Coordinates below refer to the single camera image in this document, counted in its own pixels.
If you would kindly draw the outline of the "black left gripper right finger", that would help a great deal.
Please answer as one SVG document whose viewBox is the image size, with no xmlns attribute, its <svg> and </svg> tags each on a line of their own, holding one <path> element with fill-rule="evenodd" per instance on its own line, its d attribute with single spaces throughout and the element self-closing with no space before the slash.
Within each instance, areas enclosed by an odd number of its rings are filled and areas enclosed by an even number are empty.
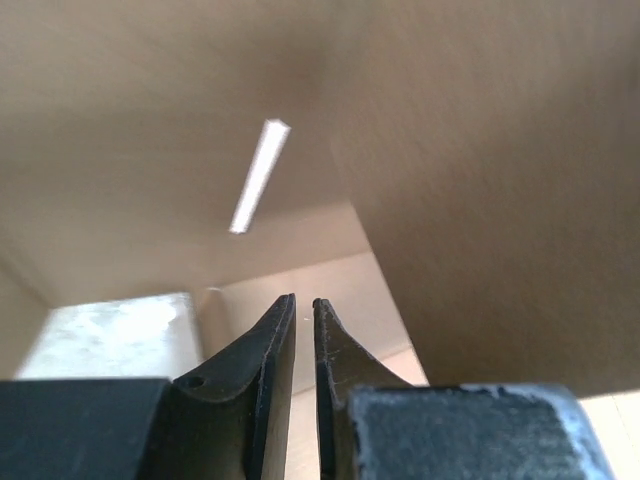
<svg viewBox="0 0 640 480">
<path fill-rule="evenodd" d="M 323 479 L 611 479 L 584 410 L 549 384 L 413 386 L 316 299 Z"/>
</svg>

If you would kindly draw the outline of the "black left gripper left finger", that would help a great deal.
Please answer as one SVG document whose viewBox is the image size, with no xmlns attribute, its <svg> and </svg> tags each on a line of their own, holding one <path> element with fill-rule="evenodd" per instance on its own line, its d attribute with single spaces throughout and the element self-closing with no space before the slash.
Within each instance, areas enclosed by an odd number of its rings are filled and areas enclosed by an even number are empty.
<svg viewBox="0 0 640 480">
<path fill-rule="evenodd" d="M 5 381 L 5 479 L 280 479 L 296 299 L 186 374 Z"/>
</svg>

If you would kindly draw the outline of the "brown cardboard box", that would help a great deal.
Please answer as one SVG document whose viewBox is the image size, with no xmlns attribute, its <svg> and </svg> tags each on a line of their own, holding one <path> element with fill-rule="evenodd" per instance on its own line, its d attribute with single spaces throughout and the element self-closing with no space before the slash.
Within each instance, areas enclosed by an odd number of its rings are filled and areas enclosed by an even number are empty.
<svg viewBox="0 0 640 480">
<path fill-rule="evenodd" d="M 16 320 L 363 252 L 430 383 L 637 389 L 638 3 L 2 3 Z"/>
</svg>

